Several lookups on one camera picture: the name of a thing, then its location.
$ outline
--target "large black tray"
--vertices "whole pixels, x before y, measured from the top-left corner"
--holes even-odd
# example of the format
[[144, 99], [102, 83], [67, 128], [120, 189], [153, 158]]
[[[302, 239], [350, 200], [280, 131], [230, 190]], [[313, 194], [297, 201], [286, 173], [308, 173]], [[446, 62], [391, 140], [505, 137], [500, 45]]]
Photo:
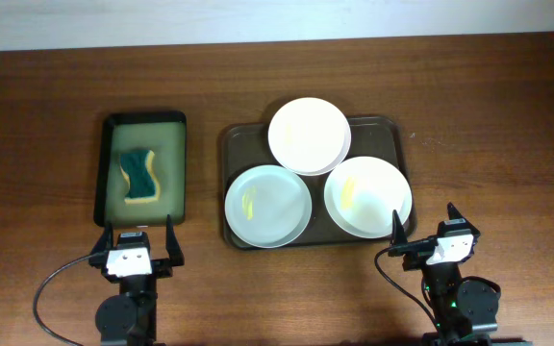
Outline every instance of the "large black tray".
[[[409, 181], [405, 158], [401, 148], [401, 139], [397, 126], [384, 116], [356, 116], [348, 117], [352, 132], [352, 143], [346, 157], [355, 158], [371, 156], [390, 162], [398, 168]], [[244, 171], [262, 164], [279, 164], [270, 153], [268, 147], [268, 124], [245, 124], [233, 126], [223, 138], [222, 146], [222, 179], [223, 198], [230, 184]], [[314, 209], [312, 219], [305, 231], [297, 239], [285, 247], [330, 245], [344, 243], [365, 243], [370, 241], [386, 241], [387, 236], [376, 239], [355, 237], [342, 230], [328, 214], [323, 201], [324, 184], [329, 173], [306, 177], [301, 176], [303, 182], [312, 194]], [[416, 229], [416, 210], [414, 203], [410, 217], [405, 222], [404, 229], [407, 236]], [[240, 240], [232, 232], [228, 222], [223, 222], [223, 235], [226, 241], [241, 250], [259, 249]]]

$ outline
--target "yellow streak on plate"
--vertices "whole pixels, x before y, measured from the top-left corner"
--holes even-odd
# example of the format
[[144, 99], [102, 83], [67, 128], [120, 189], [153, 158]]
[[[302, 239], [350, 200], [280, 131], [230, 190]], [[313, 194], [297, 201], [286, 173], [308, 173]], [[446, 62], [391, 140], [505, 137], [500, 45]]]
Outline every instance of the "yellow streak on plate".
[[354, 188], [356, 187], [356, 178], [348, 177], [345, 181], [345, 186], [341, 191], [341, 209], [349, 210], [354, 205], [352, 201], [352, 195], [354, 194]]
[[242, 213], [247, 220], [254, 218], [254, 199], [256, 198], [256, 187], [251, 186], [245, 190], [242, 195]]

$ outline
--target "brown tabletop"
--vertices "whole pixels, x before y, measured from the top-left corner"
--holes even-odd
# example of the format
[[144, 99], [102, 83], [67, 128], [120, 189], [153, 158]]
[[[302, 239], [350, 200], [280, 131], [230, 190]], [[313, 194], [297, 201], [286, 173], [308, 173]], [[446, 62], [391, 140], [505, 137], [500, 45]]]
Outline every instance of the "brown tabletop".
[[[0, 344], [53, 345], [38, 284], [88, 253], [101, 121], [188, 117], [186, 256], [158, 283], [158, 338], [178, 344], [338, 344], [432, 331], [375, 271], [384, 244], [244, 253], [221, 236], [219, 142], [300, 96], [401, 127], [418, 213], [433, 234], [452, 201], [482, 232], [464, 275], [503, 289], [495, 336], [554, 345], [554, 33], [0, 53]], [[163, 229], [150, 230], [154, 257]], [[419, 296], [420, 273], [382, 259]], [[88, 345], [117, 293], [86, 264], [46, 287], [46, 323]]]

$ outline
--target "teal and yellow sponge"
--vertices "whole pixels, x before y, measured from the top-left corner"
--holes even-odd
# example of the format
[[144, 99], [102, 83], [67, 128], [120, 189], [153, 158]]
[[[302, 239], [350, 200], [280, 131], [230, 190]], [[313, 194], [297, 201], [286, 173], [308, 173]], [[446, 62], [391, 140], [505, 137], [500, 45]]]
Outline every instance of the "teal and yellow sponge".
[[152, 150], [141, 149], [121, 154], [121, 173], [130, 190], [125, 195], [125, 204], [142, 204], [160, 198], [160, 184], [153, 173]]

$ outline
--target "light blue plate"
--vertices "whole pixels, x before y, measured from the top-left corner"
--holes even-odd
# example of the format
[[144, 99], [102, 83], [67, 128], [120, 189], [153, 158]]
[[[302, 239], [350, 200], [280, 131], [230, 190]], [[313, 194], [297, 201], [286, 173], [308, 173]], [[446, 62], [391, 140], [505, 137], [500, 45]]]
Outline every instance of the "light blue plate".
[[251, 168], [226, 193], [226, 220], [241, 240], [262, 248], [288, 244], [312, 216], [312, 196], [296, 174], [276, 165]]

